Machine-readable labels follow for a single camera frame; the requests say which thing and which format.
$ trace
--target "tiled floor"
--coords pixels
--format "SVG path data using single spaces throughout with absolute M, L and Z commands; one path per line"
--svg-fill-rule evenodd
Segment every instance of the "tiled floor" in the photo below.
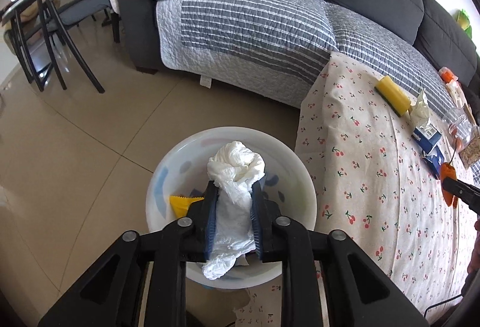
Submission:
M 104 94 L 62 48 L 68 90 L 53 74 L 40 93 L 19 71 L 1 92 L 0 288 L 28 326 L 123 231 L 148 231 L 150 177 L 179 141 L 238 125 L 293 148 L 298 124 L 297 109 L 227 84 L 207 89 L 179 71 L 137 72 L 98 22 L 86 19 L 70 33 Z M 45 56 L 43 46 L 34 60 Z M 187 308 L 206 327 L 226 326 L 246 302 L 244 291 L 187 282 Z

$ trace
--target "white paper towel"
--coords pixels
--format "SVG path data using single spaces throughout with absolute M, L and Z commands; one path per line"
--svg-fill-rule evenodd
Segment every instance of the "white paper towel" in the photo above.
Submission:
M 207 172 L 220 194 L 212 253 L 202 270 L 208 279 L 216 279 L 229 271 L 238 257 L 255 250 L 250 192 L 265 175 L 265 163 L 241 142 L 231 142 L 210 158 Z

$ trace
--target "sofa armrest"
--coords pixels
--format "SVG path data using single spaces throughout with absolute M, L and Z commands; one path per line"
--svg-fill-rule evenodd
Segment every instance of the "sofa armrest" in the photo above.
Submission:
M 129 56 L 136 67 L 160 70 L 160 56 L 154 0 L 118 0 Z

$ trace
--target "yellow sponge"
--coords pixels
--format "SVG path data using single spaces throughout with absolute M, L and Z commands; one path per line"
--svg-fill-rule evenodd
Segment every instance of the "yellow sponge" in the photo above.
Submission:
M 191 203 L 195 201 L 203 200 L 203 197 L 182 197 L 182 196 L 170 196 L 170 205 L 177 218 L 183 218 L 187 216 L 188 208 Z
M 404 115 L 410 108 L 410 99 L 388 75 L 378 81 L 375 85 L 375 90 L 378 91 L 399 117 Z

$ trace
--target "metal screw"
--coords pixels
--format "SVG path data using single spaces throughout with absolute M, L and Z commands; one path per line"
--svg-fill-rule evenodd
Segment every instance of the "metal screw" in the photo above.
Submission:
M 121 238 L 126 242 L 131 242 L 137 238 L 137 233 L 135 231 L 127 231 L 123 233 Z
M 189 217 L 182 217 L 177 220 L 177 224 L 180 227 L 189 227 L 194 221 Z
M 332 238 L 336 241 L 344 241 L 347 238 L 347 234 L 345 234 L 341 229 L 336 229 L 332 231 Z
M 279 216 L 275 219 L 275 223 L 277 223 L 279 226 L 286 227 L 290 225 L 291 221 L 286 216 Z

